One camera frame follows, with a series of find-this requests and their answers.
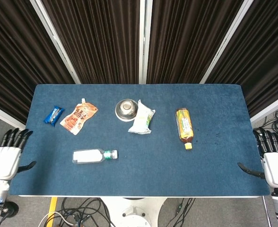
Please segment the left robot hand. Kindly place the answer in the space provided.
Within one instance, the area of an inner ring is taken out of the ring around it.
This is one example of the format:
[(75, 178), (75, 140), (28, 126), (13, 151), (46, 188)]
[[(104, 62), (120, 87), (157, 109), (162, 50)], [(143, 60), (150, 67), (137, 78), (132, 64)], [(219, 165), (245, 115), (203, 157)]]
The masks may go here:
[(4, 134), (0, 144), (0, 180), (9, 181), (17, 173), (27, 171), (36, 165), (36, 161), (26, 166), (19, 165), (25, 144), (32, 133), (29, 129), (19, 131), (16, 128)]

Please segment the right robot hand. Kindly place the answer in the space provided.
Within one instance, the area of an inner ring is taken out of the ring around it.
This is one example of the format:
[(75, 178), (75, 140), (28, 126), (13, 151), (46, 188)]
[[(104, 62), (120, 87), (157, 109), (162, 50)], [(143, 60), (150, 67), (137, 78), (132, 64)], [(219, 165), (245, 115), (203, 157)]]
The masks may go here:
[(242, 171), (249, 175), (265, 179), (272, 188), (278, 188), (278, 134), (263, 128), (253, 130), (257, 141), (263, 172), (248, 169), (244, 164), (237, 163)]

